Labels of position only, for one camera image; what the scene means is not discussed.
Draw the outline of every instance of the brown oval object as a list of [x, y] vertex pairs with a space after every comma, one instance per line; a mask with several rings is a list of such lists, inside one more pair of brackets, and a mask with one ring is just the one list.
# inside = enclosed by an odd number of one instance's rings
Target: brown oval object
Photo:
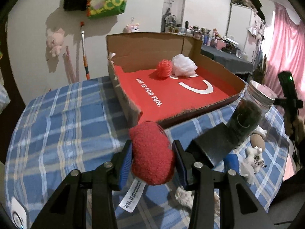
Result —
[[256, 134], [256, 133], [254, 133], [254, 134], [251, 135], [251, 137], [250, 137], [250, 143], [251, 143], [251, 146], [252, 146], [253, 148], [254, 148], [255, 146], [257, 146], [257, 147], [262, 148], [263, 151], [264, 151], [265, 148], [266, 148], [266, 146], [265, 146], [265, 141], [263, 140], [263, 138], [262, 138], [260, 135], [258, 135], [258, 134]]

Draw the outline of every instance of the silver bolt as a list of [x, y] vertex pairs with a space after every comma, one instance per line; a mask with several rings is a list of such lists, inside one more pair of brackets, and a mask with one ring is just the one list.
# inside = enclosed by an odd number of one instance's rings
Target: silver bolt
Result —
[[112, 162], [106, 162], [104, 163], [105, 168], [111, 168], [112, 167]]
[[233, 169], [228, 170], [228, 174], [231, 176], [235, 176], [236, 175], [236, 171]]
[[196, 163], [194, 163], [194, 166], [196, 167], [196, 168], [202, 168], [203, 167], [203, 164], [201, 163], [201, 162], [196, 162]]
[[78, 170], [77, 169], [72, 170], [70, 172], [70, 175], [73, 176], [73, 177], [77, 176], [78, 175]]

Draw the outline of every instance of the black sleeve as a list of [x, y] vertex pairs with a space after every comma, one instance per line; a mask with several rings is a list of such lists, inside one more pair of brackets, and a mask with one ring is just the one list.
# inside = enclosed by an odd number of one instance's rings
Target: black sleeve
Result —
[[305, 139], [303, 139], [296, 147], [299, 150], [301, 164], [305, 166]]

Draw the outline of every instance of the cardboard box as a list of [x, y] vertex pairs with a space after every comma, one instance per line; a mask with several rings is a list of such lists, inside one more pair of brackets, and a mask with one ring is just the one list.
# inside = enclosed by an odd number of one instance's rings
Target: cardboard box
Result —
[[[108, 55], [116, 54], [108, 62], [109, 75], [130, 127], [147, 120], [170, 127], [235, 101], [245, 87], [221, 64], [201, 55], [202, 42], [192, 37], [122, 33], [108, 35], [106, 41]], [[157, 64], [180, 53], [195, 62], [198, 76], [159, 80]]]

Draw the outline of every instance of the pink curtain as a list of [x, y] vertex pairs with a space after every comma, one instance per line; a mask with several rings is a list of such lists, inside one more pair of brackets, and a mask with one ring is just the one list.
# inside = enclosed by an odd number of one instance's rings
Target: pink curtain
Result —
[[[268, 55], [265, 85], [283, 97], [277, 74], [283, 70], [292, 73], [299, 99], [305, 104], [305, 26], [296, 25], [286, 8], [275, 3], [275, 20], [272, 44]], [[299, 111], [305, 116], [305, 110]]]

